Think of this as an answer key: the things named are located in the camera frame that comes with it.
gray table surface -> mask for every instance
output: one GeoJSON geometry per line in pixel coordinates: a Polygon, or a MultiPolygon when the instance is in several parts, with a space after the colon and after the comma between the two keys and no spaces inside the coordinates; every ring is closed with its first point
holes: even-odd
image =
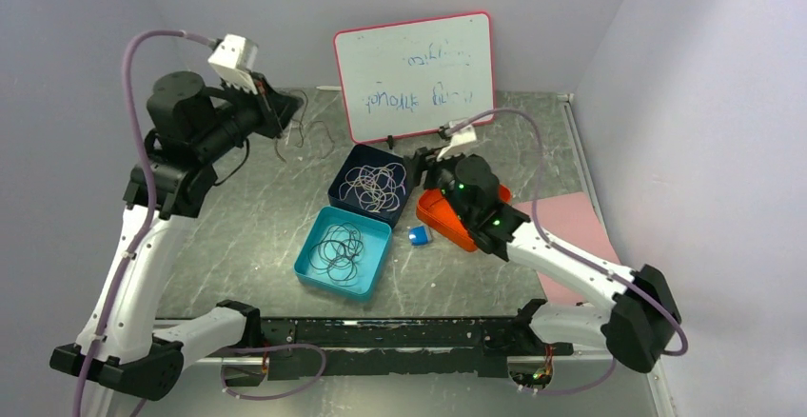
{"type": "MultiPolygon", "coordinates": [[[[556,389],[587,384],[602,375],[607,361],[563,361],[557,364],[556,389]]],[[[300,381],[263,382],[238,391],[254,395],[279,393],[300,381]]],[[[116,394],[108,416],[128,417],[137,400],[116,394]]],[[[235,400],[221,392],[218,368],[196,365],[187,369],[171,393],[149,402],[141,417],[403,417],[558,416],[654,417],[659,415],[650,381],[623,366],[598,387],[568,396],[533,397],[518,393],[506,379],[483,379],[475,374],[426,374],[325,377],[305,393],[270,402],[235,400]]]]}
{"type": "MultiPolygon", "coordinates": [[[[385,268],[367,303],[357,303],[302,285],[293,265],[320,209],[328,205],[327,188],[353,147],[339,92],[306,89],[310,105],[304,123],[323,121],[335,141],[334,149],[322,124],[306,129],[300,148],[292,131],[275,154],[274,142],[255,137],[246,165],[207,197],[195,230],[175,262],[158,309],[159,317],[196,317],[224,299],[261,310],[264,316],[465,316],[515,313],[531,298],[542,297],[535,271],[513,266],[481,252],[468,253],[437,235],[414,248],[407,227],[423,193],[413,191],[398,226],[385,268]]],[[[543,139],[540,198],[581,190],[572,142],[554,94],[499,92],[499,106],[534,114],[543,139]]],[[[513,201],[533,198],[539,153],[529,125],[516,116],[501,116],[477,130],[475,152],[490,163],[513,201]]],[[[394,153],[436,147],[438,136],[408,138],[394,153]]],[[[376,145],[385,149],[385,145],[376,145]]],[[[243,158],[237,150],[217,165],[227,174],[243,158]]]]}

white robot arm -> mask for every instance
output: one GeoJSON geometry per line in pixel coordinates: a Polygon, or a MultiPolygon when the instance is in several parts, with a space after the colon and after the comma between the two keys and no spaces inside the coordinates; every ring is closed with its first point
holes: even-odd
{"type": "Polygon", "coordinates": [[[263,345],[257,308],[224,301],[208,314],[177,327],[153,330],[157,306],[177,253],[217,182],[212,164],[234,148],[248,146],[258,133],[280,136],[301,106],[299,98],[271,88],[252,72],[257,46],[228,35],[208,62],[222,77],[220,89],[206,87],[189,71],[168,74],[154,85],[147,110],[155,128],[146,138],[154,175],[158,215],[135,251],[130,243],[147,219],[147,182],[138,165],[124,194],[123,228],[104,289],[75,343],[57,347],[50,366],[79,376],[91,356],[88,379],[108,389],[159,400],[183,369],[229,346],[263,345]],[[226,100],[214,107],[211,98],[226,100]],[[126,255],[128,263],[120,260],[126,255]],[[119,267],[126,267],[114,288],[119,267]],[[104,306],[111,304],[106,325],[96,335],[104,306]],[[94,352],[90,346],[96,346],[94,352]]]}
{"type": "Polygon", "coordinates": [[[412,183],[419,185],[425,173],[423,187],[443,193],[481,251],[544,273],[586,299],[577,307],[543,302],[535,309],[530,327],[542,342],[607,348],[625,366],[649,372],[680,323],[663,274],[604,261],[545,230],[541,235],[526,214],[499,198],[499,178],[487,162],[464,154],[475,138],[470,126],[458,127],[447,147],[421,148],[404,159],[412,183]]]}

pink mat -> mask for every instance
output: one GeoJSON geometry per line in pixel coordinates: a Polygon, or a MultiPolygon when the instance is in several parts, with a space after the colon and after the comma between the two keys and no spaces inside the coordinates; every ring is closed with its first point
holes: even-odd
{"type": "MultiPolygon", "coordinates": [[[[530,214],[532,202],[518,203],[514,208],[530,214]]],[[[541,226],[562,240],[593,253],[603,260],[619,263],[620,258],[600,224],[588,195],[583,192],[553,196],[538,200],[538,218],[541,226]]],[[[546,299],[552,303],[574,305],[583,301],[577,293],[538,273],[546,299]]]]}

orange container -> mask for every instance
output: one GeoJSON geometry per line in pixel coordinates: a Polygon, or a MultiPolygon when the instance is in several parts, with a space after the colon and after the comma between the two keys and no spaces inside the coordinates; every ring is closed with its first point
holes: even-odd
{"type": "MultiPolygon", "coordinates": [[[[499,198],[505,203],[510,202],[513,194],[510,189],[499,185],[499,198]]],[[[443,198],[443,194],[438,189],[427,190],[418,200],[418,219],[427,224],[439,234],[448,238],[452,243],[464,248],[469,252],[477,249],[474,240],[468,236],[468,230],[463,227],[463,223],[457,218],[457,214],[448,201],[443,198]]]]}

blue box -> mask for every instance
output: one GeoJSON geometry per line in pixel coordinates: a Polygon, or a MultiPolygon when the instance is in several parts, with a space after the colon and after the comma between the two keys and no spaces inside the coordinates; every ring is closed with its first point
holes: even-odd
{"type": "Polygon", "coordinates": [[[384,222],[326,206],[314,221],[303,249],[294,262],[294,273],[303,284],[332,291],[354,300],[368,301],[373,296],[373,289],[384,269],[391,236],[392,228],[384,222]],[[358,257],[356,278],[346,283],[338,283],[311,265],[313,262],[317,268],[325,267],[320,266],[323,261],[317,253],[317,245],[322,242],[330,227],[345,223],[352,224],[362,234],[364,249],[358,257]]]}
{"type": "Polygon", "coordinates": [[[431,242],[431,230],[426,225],[409,229],[409,242],[412,246],[423,246],[431,242]]]}
{"type": "Polygon", "coordinates": [[[404,159],[398,155],[393,155],[389,152],[384,152],[383,150],[375,149],[364,144],[357,144],[356,146],[353,146],[353,150],[351,150],[347,155],[342,168],[336,174],[333,183],[328,189],[327,195],[330,206],[349,210],[350,212],[356,212],[357,214],[365,215],[371,219],[380,220],[395,228],[395,225],[398,223],[398,219],[401,218],[401,213],[404,212],[406,201],[409,199],[409,194],[412,191],[408,181],[406,180],[406,170],[404,169],[403,164],[404,159]],[[393,168],[393,179],[396,181],[403,181],[403,187],[398,188],[395,191],[395,194],[398,195],[398,199],[400,200],[400,205],[397,209],[381,212],[370,212],[365,210],[359,203],[359,196],[357,195],[356,190],[350,190],[349,193],[346,194],[347,196],[344,198],[344,200],[340,199],[339,189],[342,186],[342,183],[345,181],[345,177],[352,169],[360,168],[364,165],[371,167],[383,167],[384,165],[388,165],[390,163],[401,164],[400,166],[396,165],[393,168]]]}

